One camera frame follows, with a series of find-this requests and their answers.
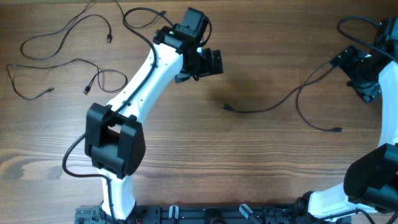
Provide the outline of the black USB cable thick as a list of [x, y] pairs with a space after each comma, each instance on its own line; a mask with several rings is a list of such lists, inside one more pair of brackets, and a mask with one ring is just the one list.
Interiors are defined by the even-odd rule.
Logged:
[[288, 100], [295, 92], [297, 92], [296, 94], [296, 98], [295, 98], [295, 108], [297, 110], [298, 115], [301, 117], [301, 119], [303, 120], [304, 123], [306, 123], [308, 126], [310, 126], [313, 129], [319, 130], [319, 131], [324, 131], [324, 132], [328, 132], [328, 133], [340, 133], [343, 131], [342, 127], [334, 127], [334, 128], [319, 128], [316, 127], [315, 125], [311, 124], [310, 122], [308, 122], [308, 120], [304, 117], [304, 115], [302, 114], [300, 108], [299, 108], [299, 96], [302, 92], [302, 90], [309, 85], [315, 84], [317, 82], [319, 82], [320, 80], [322, 80], [323, 78], [325, 78], [329, 73], [331, 73], [336, 67], [332, 66], [329, 70], [327, 70], [323, 75], [321, 75], [320, 77], [318, 77], [317, 79], [315, 79], [314, 81], [309, 81], [309, 79], [311, 79], [314, 74], [316, 74], [321, 68], [330, 65], [330, 61], [326, 61], [324, 63], [322, 63], [321, 65], [319, 65], [308, 77], [307, 79], [303, 82], [302, 85], [299, 85], [297, 87], [295, 87], [292, 91], [290, 91], [283, 99], [281, 99], [278, 103], [272, 105], [271, 107], [265, 108], [265, 109], [260, 109], [260, 110], [237, 110], [235, 108], [233, 108], [231, 105], [226, 104], [226, 103], [221, 103], [220, 107], [226, 111], [229, 112], [234, 112], [234, 113], [240, 113], [240, 114], [254, 114], [254, 113], [265, 113], [271, 110], [276, 109], [277, 107], [279, 107], [280, 105], [282, 105], [286, 100]]

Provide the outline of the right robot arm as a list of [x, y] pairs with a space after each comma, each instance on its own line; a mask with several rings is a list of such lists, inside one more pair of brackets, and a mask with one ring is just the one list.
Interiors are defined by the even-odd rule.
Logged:
[[348, 16], [337, 31], [367, 52], [350, 45], [330, 60], [332, 69], [347, 75], [351, 87], [365, 103], [380, 101], [375, 148], [354, 161], [342, 183], [299, 197], [292, 211], [294, 222], [348, 223], [354, 215], [388, 214], [397, 221], [397, 17], [376, 22]]

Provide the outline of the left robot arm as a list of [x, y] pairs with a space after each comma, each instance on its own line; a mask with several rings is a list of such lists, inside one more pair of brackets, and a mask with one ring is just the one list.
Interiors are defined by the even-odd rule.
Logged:
[[103, 183], [104, 199], [95, 223], [133, 223], [136, 200], [132, 175], [143, 160], [143, 126], [165, 87], [223, 73], [221, 52], [205, 48], [209, 18], [189, 7], [181, 23], [157, 30], [142, 67], [121, 93], [86, 114], [85, 154]]

